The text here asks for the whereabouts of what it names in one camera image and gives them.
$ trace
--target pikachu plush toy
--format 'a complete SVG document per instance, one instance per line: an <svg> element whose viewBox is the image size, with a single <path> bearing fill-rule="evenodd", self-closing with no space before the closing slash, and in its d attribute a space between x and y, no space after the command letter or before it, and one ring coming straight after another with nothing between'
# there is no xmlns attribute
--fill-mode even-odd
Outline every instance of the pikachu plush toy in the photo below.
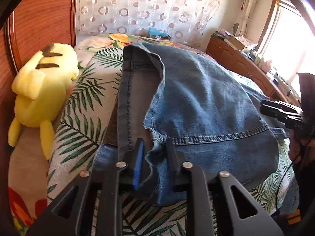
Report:
<svg viewBox="0 0 315 236"><path fill-rule="evenodd" d="M18 72L12 90L15 117L10 125L8 143L15 146L21 124L40 128L46 159L50 158L54 129L52 121L66 99L66 90L79 74L78 58L70 45L52 43L38 51Z"/></svg>

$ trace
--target black cable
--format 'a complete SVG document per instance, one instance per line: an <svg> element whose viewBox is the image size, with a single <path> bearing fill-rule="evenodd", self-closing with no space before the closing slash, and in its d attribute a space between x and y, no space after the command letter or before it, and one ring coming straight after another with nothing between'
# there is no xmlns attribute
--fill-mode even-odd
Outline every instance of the black cable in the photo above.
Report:
<svg viewBox="0 0 315 236"><path fill-rule="evenodd" d="M293 163L296 161L296 159L300 156L300 154L305 151L306 147L309 145L309 143L311 142L311 140L313 139L314 136L315 136L315 132L313 133L313 136L308 140L306 145L303 145L301 140L300 140L300 151L299 151L298 155L294 158L294 160L291 162L290 166L286 169L285 173L283 174L283 176L281 178L281 181L280 181L280 184L278 186L277 193L276 193L276 213L279 211L278 210L278 194L279 194L281 183L282 183L284 177L286 176L287 172L289 171L290 167L293 165Z"/></svg>

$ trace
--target blue denim jeans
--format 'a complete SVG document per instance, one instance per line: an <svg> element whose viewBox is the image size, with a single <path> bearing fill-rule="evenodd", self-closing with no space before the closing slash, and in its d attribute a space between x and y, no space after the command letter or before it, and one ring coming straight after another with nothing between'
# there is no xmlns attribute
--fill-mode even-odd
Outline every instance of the blue denim jeans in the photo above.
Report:
<svg viewBox="0 0 315 236"><path fill-rule="evenodd" d="M147 176L136 197L167 205L186 197L172 190L165 142L171 138L186 160L206 172L230 171L247 189L278 166L282 123L259 113L268 99L240 84L213 59L151 43L123 51L118 95L118 148L103 145L94 168L122 160L138 137L145 141Z"/></svg>

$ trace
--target curtain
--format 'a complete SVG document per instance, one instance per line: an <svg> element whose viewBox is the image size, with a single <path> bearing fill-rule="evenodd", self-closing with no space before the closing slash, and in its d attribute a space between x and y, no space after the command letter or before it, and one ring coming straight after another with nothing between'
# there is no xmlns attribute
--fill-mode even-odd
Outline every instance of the curtain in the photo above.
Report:
<svg viewBox="0 0 315 236"><path fill-rule="evenodd" d="M239 26L236 31L236 36L245 35L246 28L247 28L247 22L252 14L255 4L257 0L244 0L243 3L243 10L242 10L242 18L239 22Z"/></svg>
<svg viewBox="0 0 315 236"><path fill-rule="evenodd" d="M145 35L149 27L199 47L220 0L77 0L77 34Z"/></svg>

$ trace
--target wooden dresser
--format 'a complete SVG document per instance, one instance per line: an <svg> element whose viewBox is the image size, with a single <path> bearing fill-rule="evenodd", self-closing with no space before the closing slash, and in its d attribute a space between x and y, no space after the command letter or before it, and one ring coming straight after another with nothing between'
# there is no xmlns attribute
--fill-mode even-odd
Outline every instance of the wooden dresser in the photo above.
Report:
<svg viewBox="0 0 315 236"><path fill-rule="evenodd" d="M289 102L287 97L269 81L266 74L253 61L245 58L223 40L212 35L206 53L226 69L250 78L271 100Z"/></svg>

